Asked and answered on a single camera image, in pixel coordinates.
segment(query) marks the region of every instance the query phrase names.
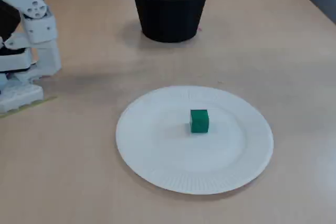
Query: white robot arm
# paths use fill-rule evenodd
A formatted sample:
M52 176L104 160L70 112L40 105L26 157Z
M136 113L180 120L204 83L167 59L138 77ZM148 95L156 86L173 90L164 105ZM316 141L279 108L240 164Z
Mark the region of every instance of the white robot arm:
M19 11L24 32L6 41L0 37L0 113L42 100L42 88L31 82L61 68L56 21L44 0L2 1ZM32 48L37 49L36 62Z

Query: table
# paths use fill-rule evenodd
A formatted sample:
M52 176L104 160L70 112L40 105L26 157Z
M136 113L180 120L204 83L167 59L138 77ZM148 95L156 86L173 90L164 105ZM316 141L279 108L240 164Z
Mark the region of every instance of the table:
M207 0L181 44L141 34L134 0L47 0L63 69L39 81L57 98L0 120L0 222L333 223L336 27L308 0ZM164 86L236 94L268 120L262 175L190 196L135 175L115 146L126 106Z

